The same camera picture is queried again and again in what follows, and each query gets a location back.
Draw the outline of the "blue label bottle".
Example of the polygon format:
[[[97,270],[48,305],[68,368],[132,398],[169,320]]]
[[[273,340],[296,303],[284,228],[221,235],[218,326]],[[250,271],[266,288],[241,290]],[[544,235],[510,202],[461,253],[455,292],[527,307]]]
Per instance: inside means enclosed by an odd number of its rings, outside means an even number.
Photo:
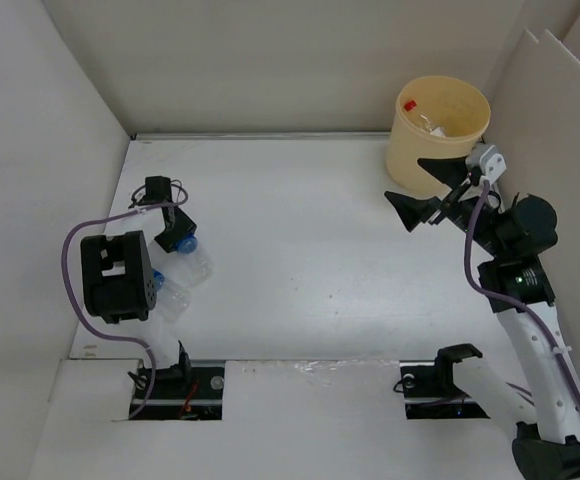
[[[210,257],[194,235],[181,240],[171,252],[156,241],[149,244],[148,250],[153,268],[184,289],[201,285],[213,273]]]
[[[154,311],[165,323],[173,325],[189,307],[191,294],[156,269],[153,270],[153,280],[156,289]]]

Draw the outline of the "red label plastic bottle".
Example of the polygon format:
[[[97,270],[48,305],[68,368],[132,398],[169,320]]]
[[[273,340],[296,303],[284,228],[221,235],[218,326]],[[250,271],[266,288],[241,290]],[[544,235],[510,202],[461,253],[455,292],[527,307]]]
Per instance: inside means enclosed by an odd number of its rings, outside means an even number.
[[[407,119],[418,129],[437,137],[445,137],[445,130],[441,125],[433,122],[423,110],[418,106],[417,102],[412,99],[408,100],[403,106],[404,114]]]

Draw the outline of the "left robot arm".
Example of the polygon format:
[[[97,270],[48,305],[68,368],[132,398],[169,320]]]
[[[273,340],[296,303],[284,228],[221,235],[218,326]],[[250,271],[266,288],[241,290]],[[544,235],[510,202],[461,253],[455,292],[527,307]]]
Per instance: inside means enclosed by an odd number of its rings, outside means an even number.
[[[194,237],[196,224],[182,210],[187,199],[179,181],[148,176],[126,210],[85,222],[71,233],[107,229],[79,243],[83,326],[106,341],[141,348],[148,364],[140,374],[160,371],[158,384],[175,397],[186,394],[193,382],[172,332],[189,306],[190,292],[165,264]]]

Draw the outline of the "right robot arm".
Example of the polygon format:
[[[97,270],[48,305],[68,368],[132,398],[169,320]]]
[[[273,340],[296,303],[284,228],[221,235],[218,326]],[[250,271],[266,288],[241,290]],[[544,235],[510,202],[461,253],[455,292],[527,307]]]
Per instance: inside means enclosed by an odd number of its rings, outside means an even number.
[[[535,195],[515,198],[507,209],[490,206],[491,188],[506,168],[499,154],[418,164],[449,193],[417,200],[386,192],[386,199],[408,231],[449,220],[464,232],[466,280],[487,298],[528,383],[522,389],[502,380],[470,343],[447,346],[431,366],[438,391],[431,407],[468,397],[506,432],[523,478],[580,479],[580,381],[539,258],[558,240],[554,208]]]

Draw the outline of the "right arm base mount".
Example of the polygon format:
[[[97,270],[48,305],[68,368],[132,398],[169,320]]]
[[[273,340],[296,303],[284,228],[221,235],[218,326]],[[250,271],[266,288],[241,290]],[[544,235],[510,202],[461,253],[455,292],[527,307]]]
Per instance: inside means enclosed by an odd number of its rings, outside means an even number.
[[[439,378],[433,360],[399,362],[400,379],[393,391],[404,401],[407,420],[487,419],[488,415],[454,385]]]

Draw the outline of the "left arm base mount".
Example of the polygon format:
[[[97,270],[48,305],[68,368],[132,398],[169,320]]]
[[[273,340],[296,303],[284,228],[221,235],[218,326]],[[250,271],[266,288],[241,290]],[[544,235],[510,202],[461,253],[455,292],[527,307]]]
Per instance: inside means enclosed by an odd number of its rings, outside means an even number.
[[[134,386],[129,406],[131,420],[218,421],[223,415],[225,362],[193,361],[184,376],[178,365],[157,372],[156,382],[146,405],[150,371],[129,372]]]

